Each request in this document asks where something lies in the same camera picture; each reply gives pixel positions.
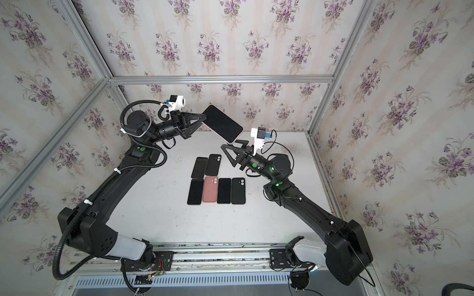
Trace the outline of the black phone pink edge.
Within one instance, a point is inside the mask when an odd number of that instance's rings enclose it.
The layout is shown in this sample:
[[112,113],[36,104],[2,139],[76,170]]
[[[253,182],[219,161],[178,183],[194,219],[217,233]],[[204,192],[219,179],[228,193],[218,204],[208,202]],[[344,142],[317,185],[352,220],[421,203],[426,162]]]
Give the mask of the black phone pink edge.
[[214,105],[209,105],[202,113],[203,123],[226,143],[234,143],[243,132],[243,127]]

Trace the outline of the black phone case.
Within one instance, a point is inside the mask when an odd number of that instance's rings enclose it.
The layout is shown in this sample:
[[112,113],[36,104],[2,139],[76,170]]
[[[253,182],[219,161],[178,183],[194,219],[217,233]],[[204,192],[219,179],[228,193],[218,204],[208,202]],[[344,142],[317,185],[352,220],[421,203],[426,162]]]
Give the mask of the black phone case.
[[204,174],[206,176],[217,176],[220,168],[221,159],[222,156],[220,154],[210,154],[207,159]]
[[244,178],[232,179],[231,203],[233,205],[244,205],[246,203],[246,181]]

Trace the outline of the black pad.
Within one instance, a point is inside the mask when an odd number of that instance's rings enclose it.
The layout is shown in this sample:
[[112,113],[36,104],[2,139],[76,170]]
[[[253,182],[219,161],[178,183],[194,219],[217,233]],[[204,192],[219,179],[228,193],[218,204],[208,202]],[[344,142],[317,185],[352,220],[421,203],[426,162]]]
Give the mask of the black pad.
[[232,179],[221,178],[218,180],[218,204],[230,204],[232,200]]

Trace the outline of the pink phone case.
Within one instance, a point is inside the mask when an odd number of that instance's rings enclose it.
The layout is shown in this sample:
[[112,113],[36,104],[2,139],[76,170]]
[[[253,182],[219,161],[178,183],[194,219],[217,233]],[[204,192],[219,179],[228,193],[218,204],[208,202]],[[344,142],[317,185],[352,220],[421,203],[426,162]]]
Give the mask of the pink phone case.
[[203,203],[216,203],[218,197],[218,177],[206,176],[202,190]]

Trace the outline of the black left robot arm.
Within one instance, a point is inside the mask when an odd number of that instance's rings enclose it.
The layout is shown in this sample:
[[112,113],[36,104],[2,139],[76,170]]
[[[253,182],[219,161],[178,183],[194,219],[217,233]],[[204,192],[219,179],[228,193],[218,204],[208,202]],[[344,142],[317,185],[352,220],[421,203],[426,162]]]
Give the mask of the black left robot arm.
[[172,111],[169,119],[154,123],[143,111],[120,115],[120,125],[131,146],[117,168],[74,209],[64,208],[58,215],[62,231],[54,254],[59,261],[65,246],[97,258],[124,258],[149,265],[153,248],[145,240],[120,235],[107,225],[112,212],[133,185],[153,168],[163,166],[166,152],[159,143],[180,136],[188,139],[203,124],[204,114]]

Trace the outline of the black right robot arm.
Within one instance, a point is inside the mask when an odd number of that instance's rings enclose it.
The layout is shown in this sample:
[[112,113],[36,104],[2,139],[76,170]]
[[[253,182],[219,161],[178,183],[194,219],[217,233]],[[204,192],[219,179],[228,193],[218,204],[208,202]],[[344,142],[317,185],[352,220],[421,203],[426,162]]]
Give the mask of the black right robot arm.
[[247,141],[237,140],[241,147],[221,145],[233,167],[248,169],[269,182],[263,186],[265,196],[307,224],[326,245],[325,266],[342,284],[348,286],[373,262],[373,255],[361,225],[351,220],[346,222],[306,197],[289,180],[293,173],[293,157],[286,154],[271,154],[267,159],[254,152]]

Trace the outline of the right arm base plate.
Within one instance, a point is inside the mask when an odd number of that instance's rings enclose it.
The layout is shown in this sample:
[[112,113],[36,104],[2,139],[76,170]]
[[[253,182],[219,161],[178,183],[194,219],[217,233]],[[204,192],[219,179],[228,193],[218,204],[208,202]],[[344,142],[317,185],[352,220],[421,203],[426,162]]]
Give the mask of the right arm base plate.
[[269,266],[274,271],[283,271],[295,266],[295,263],[290,260],[285,249],[270,249],[269,258]]

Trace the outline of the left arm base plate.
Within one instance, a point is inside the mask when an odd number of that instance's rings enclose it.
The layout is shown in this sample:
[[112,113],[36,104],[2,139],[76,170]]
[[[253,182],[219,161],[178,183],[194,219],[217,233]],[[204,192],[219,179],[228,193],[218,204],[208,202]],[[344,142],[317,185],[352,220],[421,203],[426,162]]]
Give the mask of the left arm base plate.
[[154,251],[151,263],[142,264],[138,261],[124,260],[120,270],[129,272],[157,272],[170,271],[173,263],[175,252],[173,251]]

